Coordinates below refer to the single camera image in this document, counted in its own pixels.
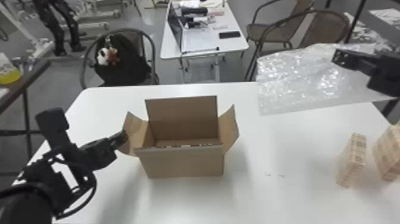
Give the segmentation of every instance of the mobile phone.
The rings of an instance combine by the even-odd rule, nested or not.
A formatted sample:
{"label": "mobile phone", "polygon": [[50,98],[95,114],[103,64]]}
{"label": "mobile phone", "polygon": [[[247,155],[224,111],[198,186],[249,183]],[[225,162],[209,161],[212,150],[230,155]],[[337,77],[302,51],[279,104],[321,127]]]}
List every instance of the mobile phone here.
{"label": "mobile phone", "polygon": [[220,35],[220,39],[238,38],[238,37],[240,37],[240,32],[239,31],[222,32],[222,33],[219,33],[219,35]]}

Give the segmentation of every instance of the open cardboard box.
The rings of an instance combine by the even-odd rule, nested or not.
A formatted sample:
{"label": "open cardboard box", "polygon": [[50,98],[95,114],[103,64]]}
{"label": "open cardboard box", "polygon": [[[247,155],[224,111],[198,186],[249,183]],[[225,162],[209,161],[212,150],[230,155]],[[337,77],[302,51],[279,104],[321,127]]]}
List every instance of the open cardboard box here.
{"label": "open cardboard box", "polygon": [[234,106],[220,117],[216,96],[149,99],[146,108],[149,121],[128,112],[120,151],[139,157],[149,178],[223,175],[239,137]]}

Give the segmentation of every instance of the black bag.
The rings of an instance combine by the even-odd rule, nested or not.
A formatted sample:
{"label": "black bag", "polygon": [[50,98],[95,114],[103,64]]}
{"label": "black bag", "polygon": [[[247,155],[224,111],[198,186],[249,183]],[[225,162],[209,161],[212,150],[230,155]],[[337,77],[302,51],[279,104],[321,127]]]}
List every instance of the black bag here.
{"label": "black bag", "polygon": [[119,61],[100,65],[97,59],[102,48],[109,48],[106,38],[99,40],[95,52],[95,71],[104,81],[102,86],[130,86],[137,85],[149,78],[151,72],[147,64],[132,42],[122,34],[108,36],[112,48],[117,50],[116,56]]}

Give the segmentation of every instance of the yellow liquid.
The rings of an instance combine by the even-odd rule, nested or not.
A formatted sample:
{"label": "yellow liquid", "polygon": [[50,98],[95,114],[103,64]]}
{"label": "yellow liquid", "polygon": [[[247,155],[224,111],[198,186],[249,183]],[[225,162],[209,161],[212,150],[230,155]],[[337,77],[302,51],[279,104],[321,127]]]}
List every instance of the yellow liquid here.
{"label": "yellow liquid", "polygon": [[0,84],[9,84],[21,78],[21,73],[17,69],[13,69],[7,74],[0,74]]}

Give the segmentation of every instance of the jenga block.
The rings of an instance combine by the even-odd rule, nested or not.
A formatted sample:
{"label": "jenga block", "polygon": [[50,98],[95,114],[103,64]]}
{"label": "jenga block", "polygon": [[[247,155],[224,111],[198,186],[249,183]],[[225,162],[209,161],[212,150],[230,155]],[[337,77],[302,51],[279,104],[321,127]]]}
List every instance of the jenga block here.
{"label": "jenga block", "polygon": [[336,183],[349,188],[365,166],[365,149],[367,147],[364,135],[353,133],[342,152],[339,161],[339,173]]}
{"label": "jenga block", "polygon": [[376,141],[373,157],[383,180],[395,181],[400,176],[400,126],[391,125]]}

